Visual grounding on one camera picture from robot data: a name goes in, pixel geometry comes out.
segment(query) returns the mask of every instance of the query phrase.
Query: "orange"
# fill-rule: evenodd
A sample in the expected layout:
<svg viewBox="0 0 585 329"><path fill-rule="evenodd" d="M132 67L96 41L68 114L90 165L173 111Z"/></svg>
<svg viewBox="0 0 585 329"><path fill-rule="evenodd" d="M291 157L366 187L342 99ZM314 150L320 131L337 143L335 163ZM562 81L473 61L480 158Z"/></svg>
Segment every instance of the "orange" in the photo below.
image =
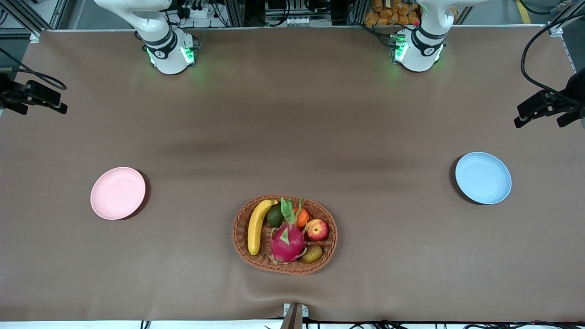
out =
<svg viewBox="0 0 585 329"><path fill-rule="evenodd" d="M298 210L298 207L294 208L293 212L296 214L297 210ZM301 212L297 216L297 227L299 229L305 228L305 225L307 224L308 221L309 221L309 213L303 208L303 209L301 209Z"/></svg>

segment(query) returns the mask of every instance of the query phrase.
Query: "blue plate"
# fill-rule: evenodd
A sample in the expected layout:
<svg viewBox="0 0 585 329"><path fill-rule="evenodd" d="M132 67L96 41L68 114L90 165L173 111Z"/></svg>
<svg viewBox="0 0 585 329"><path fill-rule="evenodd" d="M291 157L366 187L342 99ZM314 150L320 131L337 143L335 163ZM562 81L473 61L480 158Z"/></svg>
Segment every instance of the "blue plate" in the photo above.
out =
<svg viewBox="0 0 585 329"><path fill-rule="evenodd" d="M483 204L502 202L512 190L512 176L506 165L484 152L464 155L455 167L455 179L466 196Z"/></svg>

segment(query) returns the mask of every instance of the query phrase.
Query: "yellow floor line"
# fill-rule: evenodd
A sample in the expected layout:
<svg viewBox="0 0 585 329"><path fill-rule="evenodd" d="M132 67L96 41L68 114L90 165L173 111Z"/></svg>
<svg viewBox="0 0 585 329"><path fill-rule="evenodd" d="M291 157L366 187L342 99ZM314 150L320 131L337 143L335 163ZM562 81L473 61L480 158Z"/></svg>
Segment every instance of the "yellow floor line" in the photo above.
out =
<svg viewBox="0 0 585 329"><path fill-rule="evenodd" d="M520 1L516 0L516 4L518 5L518 10L520 11L520 17L522 17L522 22L524 24L530 24L530 16L528 16L528 11L526 10L526 8L524 8L524 6L522 6L522 4L520 3Z"/></svg>

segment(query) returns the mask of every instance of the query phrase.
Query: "electronic equipment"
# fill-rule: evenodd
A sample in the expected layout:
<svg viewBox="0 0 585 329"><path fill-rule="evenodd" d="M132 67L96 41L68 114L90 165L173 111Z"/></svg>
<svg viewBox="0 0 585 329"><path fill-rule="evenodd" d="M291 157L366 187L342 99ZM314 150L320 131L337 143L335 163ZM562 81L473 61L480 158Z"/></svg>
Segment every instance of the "electronic equipment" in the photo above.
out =
<svg viewBox="0 0 585 329"><path fill-rule="evenodd" d="M404 41L394 53L394 61L410 71L427 71L439 60L443 41L455 21L455 14L450 8L472 6L485 1L487 0L417 0L422 11L420 24L398 33L404 36Z"/></svg>
<svg viewBox="0 0 585 329"><path fill-rule="evenodd" d="M61 114L67 113L67 105L61 102L59 92L34 80L19 84L12 81L6 73L0 73L0 109L27 114L28 105L40 105Z"/></svg>
<svg viewBox="0 0 585 329"><path fill-rule="evenodd" d="M516 128L522 128L534 119L559 113L564 113L556 120L561 128L578 119L585 118L585 68L575 73L567 82L565 89L561 90L559 94L578 104L570 102L550 90L540 90L518 105L518 116L514 119Z"/></svg>
<svg viewBox="0 0 585 329"><path fill-rule="evenodd" d="M173 0L94 0L134 27L146 44L152 64L164 74L178 74L194 66L197 39L181 29L172 29L165 15Z"/></svg>

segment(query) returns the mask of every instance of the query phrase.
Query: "plate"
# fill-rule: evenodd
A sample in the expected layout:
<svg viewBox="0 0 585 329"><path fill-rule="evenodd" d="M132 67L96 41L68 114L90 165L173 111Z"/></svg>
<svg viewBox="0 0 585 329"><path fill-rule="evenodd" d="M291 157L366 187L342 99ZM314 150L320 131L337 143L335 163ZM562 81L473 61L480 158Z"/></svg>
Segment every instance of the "plate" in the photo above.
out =
<svg viewBox="0 0 585 329"><path fill-rule="evenodd" d="M506 165L484 152L464 155L455 167L455 180L466 196L482 204L502 202L512 190L512 177Z"/></svg>
<svg viewBox="0 0 585 329"><path fill-rule="evenodd" d="M144 200L146 183L135 169L118 167L105 172L91 189L91 208L106 220L121 220L134 213Z"/></svg>

